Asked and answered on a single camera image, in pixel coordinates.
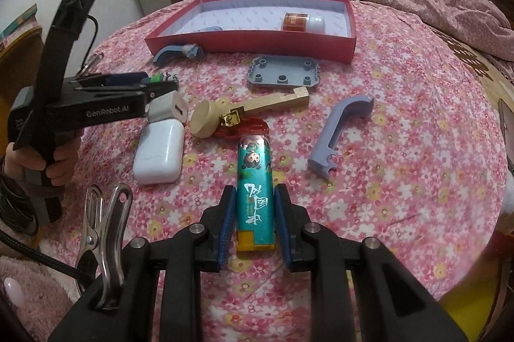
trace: stainless steel clip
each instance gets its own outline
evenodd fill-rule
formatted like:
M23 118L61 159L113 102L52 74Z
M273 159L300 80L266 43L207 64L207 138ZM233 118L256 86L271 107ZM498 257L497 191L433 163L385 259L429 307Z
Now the stainless steel clip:
M100 267L103 291L97 304L98 309L116 308L118 295L123 287L121 246L132 200L130 186L123 183L116 185L104 216L102 190L97 185L90 185L86 191L82 238L76 267L92 279L96 278L97 268ZM81 294L86 290L79 282L77 287Z

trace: gray plastic piece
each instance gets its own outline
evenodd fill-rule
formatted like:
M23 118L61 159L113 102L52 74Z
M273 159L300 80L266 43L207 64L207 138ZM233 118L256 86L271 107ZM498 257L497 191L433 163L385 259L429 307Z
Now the gray plastic piece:
M204 29L195 30L191 33L203 33L203 32L219 32L223 30L219 25L211 25L209 27L205 27Z
M320 66L310 58L259 56L252 61L247 79L255 86L311 88L320 81Z
M165 66L170 56L186 56L189 59L201 59L204 56L204 49L196 43L192 45L169 45L154 56L154 65L157 67Z
M337 152L334 148L346 122L354 117L369 117L374 99L367 95L355 95L340 101L331 111L323 131L307 159L307 165L318 175L329 178L328 171L337 165L330 161Z

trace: lighter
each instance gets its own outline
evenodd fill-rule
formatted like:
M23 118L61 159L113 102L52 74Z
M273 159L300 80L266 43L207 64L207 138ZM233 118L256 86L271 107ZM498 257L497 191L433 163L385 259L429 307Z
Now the lighter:
M237 250L275 248L273 178L266 135L242 135L237 147Z

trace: gold key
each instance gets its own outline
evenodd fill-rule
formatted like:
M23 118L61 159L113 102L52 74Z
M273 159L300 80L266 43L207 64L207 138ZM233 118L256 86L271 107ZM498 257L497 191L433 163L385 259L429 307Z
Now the gold key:
M218 126L235 126L241 117L253 116L265 110L282 110L309 104L309 91L306 87L298 87L292 94L267 94L239 103L220 104L216 101L204 100L194 109L189 130L199 138L212 136Z

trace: cartoon character print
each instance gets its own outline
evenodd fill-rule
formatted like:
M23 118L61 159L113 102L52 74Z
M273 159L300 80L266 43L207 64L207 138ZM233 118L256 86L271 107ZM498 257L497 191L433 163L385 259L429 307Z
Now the cartoon character print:
M246 150L246 155L243 157L241 169L261 169L261 156L257 153L261 145L258 142L249 142L246 146L243 145L243 148Z

